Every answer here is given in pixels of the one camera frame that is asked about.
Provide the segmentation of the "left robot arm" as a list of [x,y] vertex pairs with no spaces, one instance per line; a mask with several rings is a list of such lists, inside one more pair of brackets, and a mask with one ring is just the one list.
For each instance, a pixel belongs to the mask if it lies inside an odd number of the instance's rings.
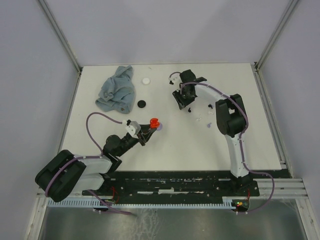
[[44,191],[45,196],[58,203],[71,193],[87,190],[106,195],[111,183],[106,180],[121,165],[119,159],[135,145],[145,146],[161,123],[138,124],[130,121],[126,126],[126,135],[107,137],[102,148],[102,155],[75,155],[69,150],[60,151],[35,177],[35,183]]

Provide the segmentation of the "orange earbud charging case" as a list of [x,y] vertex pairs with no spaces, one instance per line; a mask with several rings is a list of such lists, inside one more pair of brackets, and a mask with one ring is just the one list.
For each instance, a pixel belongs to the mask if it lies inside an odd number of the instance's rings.
[[159,122],[158,118],[151,118],[149,121],[149,127],[151,129],[158,129],[160,127],[161,123]]

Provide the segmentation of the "purple earbud charging case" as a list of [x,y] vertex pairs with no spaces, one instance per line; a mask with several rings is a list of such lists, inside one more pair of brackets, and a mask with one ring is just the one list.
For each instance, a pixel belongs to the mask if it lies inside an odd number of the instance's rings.
[[161,130],[162,130],[162,128],[163,128],[163,124],[160,122],[160,123],[159,123],[159,126],[157,127],[157,129],[156,129],[156,130],[157,130],[157,131],[161,131]]

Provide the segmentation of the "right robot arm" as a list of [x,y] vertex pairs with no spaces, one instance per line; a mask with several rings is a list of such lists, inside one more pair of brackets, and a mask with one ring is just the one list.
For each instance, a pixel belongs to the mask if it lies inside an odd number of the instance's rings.
[[172,93],[179,109],[186,108],[196,98],[215,105],[217,128],[225,136],[230,157],[230,173],[236,178],[229,183],[229,189],[236,196],[242,195],[248,189],[247,182],[242,178],[249,174],[245,166],[243,142],[249,120],[242,97],[239,94],[223,93],[208,84],[204,77],[197,78],[190,69],[180,72],[179,78],[179,89]]

